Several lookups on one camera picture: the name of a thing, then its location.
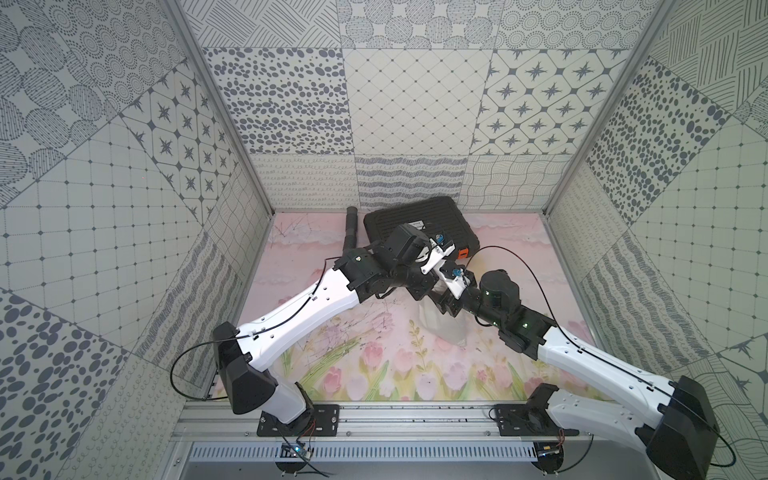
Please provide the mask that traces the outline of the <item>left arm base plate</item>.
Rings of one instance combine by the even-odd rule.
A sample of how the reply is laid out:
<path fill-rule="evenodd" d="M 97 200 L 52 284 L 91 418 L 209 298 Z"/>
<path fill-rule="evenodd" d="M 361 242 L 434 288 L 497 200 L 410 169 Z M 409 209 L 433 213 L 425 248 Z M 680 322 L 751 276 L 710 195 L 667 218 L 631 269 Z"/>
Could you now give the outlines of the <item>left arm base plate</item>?
<path fill-rule="evenodd" d="M 262 438 L 277 438 L 281 436 L 300 437 L 313 436 L 335 437 L 338 431 L 340 406 L 338 404 L 313 404 L 310 409 L 299 415 L 290 423 L 282 423 L 279 419 L 266 412 L 261 413 L 257 436 Z"/>

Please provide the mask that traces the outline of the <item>white cloth soil bag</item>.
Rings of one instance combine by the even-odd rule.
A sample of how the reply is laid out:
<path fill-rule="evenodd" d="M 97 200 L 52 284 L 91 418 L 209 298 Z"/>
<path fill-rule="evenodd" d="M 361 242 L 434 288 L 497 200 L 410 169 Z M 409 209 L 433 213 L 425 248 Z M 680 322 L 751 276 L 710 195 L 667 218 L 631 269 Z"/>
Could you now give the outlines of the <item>white cloth soil bag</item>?
<path fill-rule="evenodd" d="M 459 347 L 467 345 L 468 320 L 466 313 L 459 313 L 456 317 L 441 313 L 430 299 L 418 303 L 420 325 L 449 344 Z"/>

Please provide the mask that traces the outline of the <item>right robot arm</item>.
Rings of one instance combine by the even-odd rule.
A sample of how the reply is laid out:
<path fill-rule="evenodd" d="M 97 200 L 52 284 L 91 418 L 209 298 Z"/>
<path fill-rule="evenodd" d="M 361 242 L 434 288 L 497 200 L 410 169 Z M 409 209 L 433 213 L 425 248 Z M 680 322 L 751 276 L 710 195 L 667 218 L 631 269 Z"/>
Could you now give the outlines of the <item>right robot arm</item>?
<path fill-rule="evenodd" d="M 498 331 L 513 351 L 555 366 L 609 397 L 593 401 L 553 391 L 545 410 L 564 429 L 595 433 L 646 453 L 673 479 L 704 479 L 714 459 L 720 429 L 705 388 L 624 362 L 580 340 L 552 318 L 522 304 L 519 287 L 504 270 L 479 282 L 459 267 L 434 270 L 445 284 L 430 297 L 452 316 L 466 311 Z"/>

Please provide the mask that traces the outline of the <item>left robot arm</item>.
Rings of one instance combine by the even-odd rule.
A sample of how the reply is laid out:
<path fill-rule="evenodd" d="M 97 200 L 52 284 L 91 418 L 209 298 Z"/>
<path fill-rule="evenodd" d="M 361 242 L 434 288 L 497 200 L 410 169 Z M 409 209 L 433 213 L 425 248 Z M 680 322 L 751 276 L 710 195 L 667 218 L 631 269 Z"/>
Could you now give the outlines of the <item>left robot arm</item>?
<path fill-rule="evenodd" d="M 422 299 L 454 249 L 441 235 L 402 224 L 385 241 L 344 251 L 314 285 L 270 313 L 240 326 L 215 327 L 215 363 L 232 412 L 261 409 L 284 425 L 309 417 L 313 408 L 304 390 L 271 373 L 270 366 L 323 323 L 370 298 L 406 288 Z"/>

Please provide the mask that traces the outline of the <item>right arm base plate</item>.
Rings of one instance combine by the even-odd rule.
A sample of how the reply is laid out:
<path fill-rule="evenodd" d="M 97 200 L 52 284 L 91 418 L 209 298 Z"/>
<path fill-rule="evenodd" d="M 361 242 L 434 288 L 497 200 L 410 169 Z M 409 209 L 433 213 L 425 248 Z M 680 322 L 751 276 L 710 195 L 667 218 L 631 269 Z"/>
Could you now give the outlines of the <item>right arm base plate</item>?
<path fill-rule="evenodd" d="M 580 434 L 577 429 L 557 426 L 544 409 L 528 404 L 497 404 L 488 414 L 502 437 L 572 437 Z"/>

